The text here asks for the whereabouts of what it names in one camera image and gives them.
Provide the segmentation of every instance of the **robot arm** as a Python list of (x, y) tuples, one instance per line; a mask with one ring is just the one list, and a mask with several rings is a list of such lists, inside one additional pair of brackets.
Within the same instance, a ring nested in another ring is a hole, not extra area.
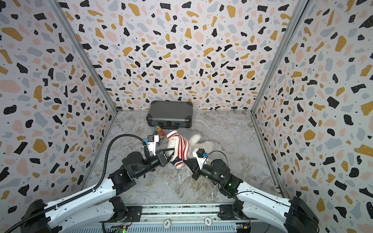
[(237, 218), (257, 218), (289, 233), (316, 233), (319, 219), (302, 199), (280, 198), (254, 188), (232, 175), (223, 160), (216, 159), (207, 165), (204, 149), (195, 149), (192, 154), (195, 158), (184, 160), (193, 173), (192, 178), (197, 180), (202, 175), (219, 184), (220, 193), (236, 200), (232, 209)]

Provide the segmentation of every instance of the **black cable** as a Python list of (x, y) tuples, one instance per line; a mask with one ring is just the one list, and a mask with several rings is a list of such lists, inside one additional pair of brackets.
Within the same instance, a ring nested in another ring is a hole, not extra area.
[(264, 233), (266, 233), (268, 231), (268, 229), (269, 229), (270, 226), (271, 226), (271, 224), (268, 224), (268, 228), (267, 228), (267, 230)]
[(299, 213), (301, 213), (301, 214), (303, 214), (304, 216), (306, 216), (307, 218), (309, 218), (309, 219), (310, 219), (310, 220), (311, 220), (311, 221), (316, 225), (316, 227), (317, 227), (317, 232), (316, 232), (316, 233), (319, 233), (319, 232), (320, 232), (319, 224), (318, 224), (317, 222), (315, 222), (311, 217), (309, 217), (308, 215), (306, 215), (306, 214), (303, 213), (302, 211), (299, 211), (299, 210), (295, 209), (294, 207), (292, 207), (292, 206), (290, 206), (290, 205), (285, 205), (284, 203), (281, 203), (281, 202), (279, 202), (279, 201), (276, 201), (276, 200), (274, 200), (274, 199), (272, 199), (272, 198), (267, 197), (267, 196), (264, 195), (264, 194), (261, 194), (261, 193), (259, 193), (259, 192), (255, 192), (255, 191), (243, 191), (243, 192), (239, 192), (239, 193), (236, 194), (236, 196), (237, 196), (238, 194), (246, 193), (246, 192), (257, 193), (257, 194), (259, 194), (259, 195), (262, 195), (262, 196), (265, 197), (265, 198), (270, 199), (271, 201), (274, 201), (274, 202), (276, 202), (276, 203), (280, 203), (280, 204), (282, 204), (282, 205), (284, 205), (284, 206), (287, 206), (287, 207), (289, 207), (289, 208), (292, 208), (292, 209), (298, 211)]
[(101, 222), (101, 223), (102, 223), (102, 232), (103, 232), (103, 233), (107, 233), (107, 231), (105, 230), (104, 222), (105, 222), (105, 221), (102, 221), (102, 222)]
[(221, 152), (221, 151), (211, 151), (211, 152), (209, 153), (209, 155), (210, 155), (212, 152), (220, 152), (220, 153), (222, 153), (222, 154), (225, 156), (225, 159), (227, 160), (227, 167), (229, 167), (229, 166), (228, 166), (228, 159), (227, 159), (227, 156), (226, 156), (223, 152)]
[[(144, 142), (139, 136), (136, 136), (136, 135), (133, 135), (133, 134), (121, 134), (121, 135), (118, 135), (116, 136), (115, 138), (113, 138), (109, 145), (107, 146), (107, 149), (106, 149), (106, 153), (105, 153), (105, 159), (104, 159), (104, 167), (103, 167), (103, 170), (102, 170), (102, 174), (101, 174), (101, 177), (100, 177), (100, 180), (98, 181), (98, 183), (93, 187), (94, 190), (96, 190), (102, 183), (102, 181), (104, 180), (105, 178), (105, 175), (106, 175), (106, 168), (107, 168), (107, 159), (109, 157), (109, 151), (110, 151), (110, 148), (112, 146), (112, 144), (118, 139), (118, 138), (121, 138), (121, 137), (133, 137), (133, 138), (137, 138), (138, 140), (140, 140), (142, 142), (142, 145), (144, 146), (144, 154), (145, 156), (149, 156), (149, 149), (148, 149), (148, 146), (146, 145), (146, 142)], [(90, 190), (87, 190), (81, 194), (78, 194), (76, 196), (73, 196), (69, 199), (66, 199), (60, 203), (57, 204), (57, 207), (60, 207), (60, 206), (63, 206), (64, 204), (66, 203), (69, 203), (71, 201), (74, 201), (84, 195), (87, 195), (89, 193), (91, 193), (93, 191), (93, 189), (90, 189)], [(25, 219), (22, 219), (21, 221), (19, 221), (18, 223), (14, 224), (13, 226), (11, 226), (8, 230), (6, 230), (4, 233), (11, 233), (12, 231), (14, 231), (15, 229), (17, 229), (18, 227), (22, 226), (24, 223), (26, 223), (27, 221), (33, 219), (33, 218), (36, 218), (37, 216), (40, 216), (42, 214), (45, 214), (46, 212), (49, 212), (51, 210), (54, 210), (56, 208), (56, 206), (51, 206), (49, 208), (46, 208), (42, 211), (39, 211), (37, 213), (34, 213), (32, 215), (30, 215), (28, 218), (25, 218)]]

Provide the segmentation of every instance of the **white plush dog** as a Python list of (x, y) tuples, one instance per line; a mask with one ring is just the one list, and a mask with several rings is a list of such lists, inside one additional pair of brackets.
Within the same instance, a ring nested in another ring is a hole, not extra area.
[(189, 152), (188, 152), (188, 158), (192, 158), (192, 152), (194, 151), (195, 148), (201, 148), (205, 149), (206, 153), (210, 153), (213, 150), (213, 143), (212, 141), (207, 141), (207, 142), (202, 142), (198, 143), (198, 141), (201, 139), (200, 134), (195, 134), (191, 136), (189, 139)]

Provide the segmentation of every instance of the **pink speckle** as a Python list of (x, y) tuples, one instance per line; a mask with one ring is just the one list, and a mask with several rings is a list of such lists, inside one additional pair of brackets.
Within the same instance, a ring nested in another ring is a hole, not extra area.
[(34, 132), (32, 133), (32, 137), (42, 136), (42, 135), (43, 135), (43, 132), (39, 130), (34, 130)]
[(40, 191), (40, 196), (47, 196), (49, 191)]
[(25, 9), (25, 11), (26, 11), (27, 13), (31, 14), (32, 9), (31, 9), (30, 7), (28, 7), (28, 6), (23, 6), (23, 8)]
[(322, 93), (322, 91), (318, 90), (317, 94), (321, 97), (321, 99), (325, 99), (324, 94)]
[(30, 111), (21, 111), (22, 112), (22, 114), (24, 115), (24, 116), (30, 116), (31, 115), (31, 112)]
[(57, 190), (53, 190), (50, 196), (55, 196), (57, 194)]
[(18, 162), (16, 171), (17, 171), (18, 174), (21, 174), (23, 176), (28, 175), (27, 160), (25, 158), (22, 158)]
[(23, 133), (23, 125), (22, 121), (20, 120), (15, 120), (12, 126), (13, 130), (18, 132), (18, 133)]
[(17, 93), (21, 90), (21, 88), (13, 80), (1, 80), (0, 90), (4, 92)]
[(295, 54), (295, 60), (297, 62), (300, 62), (302, 60), (302, 58), (303, 58), (303, 50), (300, 49)]
[(198, 11), (200, 14), (202, 14), (202, 12), (203, 12), (200, 3), (197, 3), (197, 11)]
[(323, 137), (324, 137), (324, 134), (322, 133), (322, 132), (318, 132), (318, 134), (317, 134), (317, 139), (319, 140), (319, 141), (321, 141), (321, 139), (323, 139)]
[(170, 73), (170, 70), (164, 70), (162, 72), (162, 77), (165, 78)]
[(106, 58), (105, 54), (103, 54), (103, 53), (100, 54), (98, 57), (100, 58), (101, 61), (104, 61), (105, 58)]
[(63, 65), (59, 66), (58, 69), (63, 70), (63, 69), (66, 68), (67, 66), (68, 66), (67, 64), (63, 64)]
[(348, 46), (346, 46), (346, 51), (343, 55), (344, 56), (349, 55), (353, 46), (354, 44), (349, 44)]
[(185, 53), (180, 54), (179, 55), (180, 61), (184, 61), (185, 56), (186, 56)]
[(370, 171), (363, 172), (360, 176), (363, 180), (367, 181), (372, 176), (372, 173)]
[(6, 159), (4, 159), (4, 163), (6, 165), (13, 165), (13, 164), (16, 163), (16, 160), (6, 158)]
[(117, 37), (116, 34), (111, 32), (111, 31), (106, 31), (105, 36), (111, 40), (112, 42), (116, 43), (117, 42)]
[(346, 133), (346, 129), (341, 129), (341, 130), (339, 131), (339, 135), (340, 135), (340, 136), (344, 136), (345, 133)]
[(151, 35), (149, 35), (149, 34), (146, 34), (146, 38), (148, 38), (148, 40), (149, 41), (152, 41), (152, 40), (154, 40), (154, 37), (152, 37)]
[(142, 7), (141, 7), (141, 10), (143, 11), (143, 13), (145, 14), (145, 16), (147, 16), (148, 15), (148, 12), (146, 11), (146, 8), (145, 8), (145, 6), (143, 5)]
[(291, 184), (291, 182), (292, 182), (291, 175), (288, 173), (286, 174), (286, 183), (289, 185)]
[(30, 36), (30, 33), (20, 24), (18, 25), (18, 29), (23, 32), (24, 34), (26, 34), (27, 36)]
[(54, 21), (54, 15), (52, 14), (52, 12), (48, 12), (48, 17), (49, 17), (52, 21)]
[(196, 32), (194, 34), (194, 39), (199, 42), (199, 43), (202, 43), (203, 42), (203, 34), (201, 32)]
[(305, 119), (301, 116), (298, 116), (295, 120), (294, 123), (304, 123)]
[(238, 17), (241, 18), (242, 17), (242, 7), (240, 7), (237, 12), (238, 12)]
[(233, 35), (233, 36), (232, 36), (232, 39), (233, 39), (233, 42), (236, 42), (236, 41), (239, 40), (239, 39), (236, 37), (236, 35)]
[(343, 159), (343, 152), (345, 152), (345, 150), (340, 150), (340, 151), (338, 151), (338, 153), (336, 154), (336, 157), (337, 157), (337, 159), (339, 159), (339, 160), (341, 160), (341, 159)]
[(275, 13), (276, 9), (274, 7), (271, 8), (269, 12), (269, 16), (272, 16)]
[(97, 8), (98, 8), (100, 11), (105, 12), (104, 8), (102, 8), (101, 4), (100, 4), (98, 1), (95, 1), (95, 3), (96, 3)]
[(337, 122), (331, 118), (324, 122), (324, 126), (336, 126)]
[(52, 64), (52, 58), (51, 57), (43, 57), (43, 61)]
[(14, 196), (8, 202), (14, 204), (14, 203), (16, 203), (16, 200), (17, 200), (17, 197)]
[(72, 8), (74, 8), (74, 10), (75, 10), (76, 13), (79, 13), (79, 8), (78, 8), (77, 5), (73, 4)]

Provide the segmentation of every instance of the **black speckle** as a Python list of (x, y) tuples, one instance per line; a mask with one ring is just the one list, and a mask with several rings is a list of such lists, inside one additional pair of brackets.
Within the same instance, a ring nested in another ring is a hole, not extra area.
[(256, 44), (255, 45), (249, 45), (249, 46), (247, 46), (247, 49), (250, 50), (250, 51), (253, 51), (253, 50), (256, 50), (256, 47), (257, 47)]
[(334, 185), (337, 186), (337, 187), (340, 188), (340, 189), (343, 189), (343, 190), (346, 190), (346, 188), (347, 188), (347, 185), (345, 185), (345, 184), (339, 182), (338, 180), (336, 180), (336, 181), (334, 182)]
[(332, 135), (332, 136), (335, 136), (335, 132), (333, 129), (327, 129), (327, 133)]
[(343, 115), (343, 119), (345, 120), (345, 123), (347, 125), (353, 125), (354, 123), (352, 122), (352, 119), (351, 119), (351, 116), (350, 115), (347, 115), (347, 114), (344, 114)]
[(357, 86), (353, 86), (353, 87), (351, 87), (351, 90), (352, 90), (353, 93), (356, 93), (362, 88), (366, 88), (365, 84), (360, 84), (360, 85), (357, 85)]
[(175, 46), (174, 43), (172, 43), (172, 44), (166, 44), (166, 48), (173, 50), (173, 49), (176, 48), (176, 46)]
[(123, 34), (125, 34), (126, 36), (129, 37), (129, 31), (127, 30), (127, 28), (124, 28), (124, 32), (123, 32)]
[(334, 157), (327, 157), (325, 161), (323, 162), (324, 165), (328, 165), (331, 163), (335, 163)]
[(171, 10), (171, 4), (160, 3), (161, 8)]
[(40, 13), (40, 14), (36, 14), (34, 15), (34, 17), (39, 21), (39, 20), (42, 20), (42, 19), (47, 19), (46, 16), (44, 15), (44, 13)]
[(90, 6), (90, 2), (89, 2), (88, 0), (82, 1), (82, 2), (80, 3), (80, 6), (81, 6), (81, 7)]
[(192, 48), (191, 46), (189, 46), (189, 45), (187, 45), (187, 44), (186, 44), (186, 45), (184, 45), (183, 47), (184, 47), (184, 48), (185, 48), (186, 50), (189, 50), (189, 49), (191, 49), (191, 48)]
[(367, 20), (365, 20), (359, 28), (370, 28), (371, 26), (373, 26), (373, 15), (371, 15), (369, 18), (367, 18)]
[(73, 57), (73, 55), (72, 55), (71, 53), (69, 53), (69, 55), (65, 58), (65, 60), (66, 60), (67, 62), (72, 62), (73, 59), (74, 59), (74, 57)]
[(8, 209), (8, 214), (13, 213), (13, 212), (16, 211), (16, 210), (17, 210), (17, 206), (10, 207), (10, 208)]
[(348, 175), (349, 177), (358, 177), (359, 176), (359, 169), (356, 167), (351, 168), (350, 174)]
[(312, 23), (313, 19), (306, 19), (304, 22), (308, 25), (310, 25)]
[(26, 186), (23, 186), (21, 188), (19, 188), (18, 192), (24, 196), (27, 196), (27, 191), (28, 189), (30, 188), (29, 185), (26, 185)]
[(39, 158), (31, 158), (30, 162), (40, 164), (40, 159)]
[(259, 31), (258, 31), (258, 34), (263, 34), (264, 32), (264, 29), (266, 29), (267, 27), (262, 27)]
[(12, 114), (12, 113), (15, 113), (17, 111), (17, 105), (12, 105), (10, 107), (6, 107), (4, 108), (4, 115), (8, 115), (8, 114)]
[(264, 11), (264, 12), (267, 12), (267, 6), (261, 6), (261, 5), (258, 5), (258, 11)]
[(350, 18), (349, 18), (349, 20), (348, 20), (348, 22), (349, 23), (353, 23), (354, 20), (355, 20), (355, 17), (356, 17), (356, 15), (351, 15)]
[(20, 73), (28, 73), (28, 69), (26, 67), (24, 67), (23, 65), (17, 63), (17, 67), (18, 67)]
[(213, 37), (216, 37), (216, 36), (217, 36), (216, 28), (214, 28), (214, 30), (212, 31), (211, 35), (212, 35)]
[(346, 208), (345, 208), (345, 207), (338, 207), (338, 206), (337, 206), (336, 209), (338, 210), (339, 214), (340, 214), (342, 217), (346, 218), (347, 211), (346, 211)]
[(328, 103), (329, 103), (329, 106), (332, 107), (332, 108), (336, 108), (339, 104), (339, 102), (337, 100), (335, 100), (333, 97), (329, 96), (329, 98), (327, 99)]

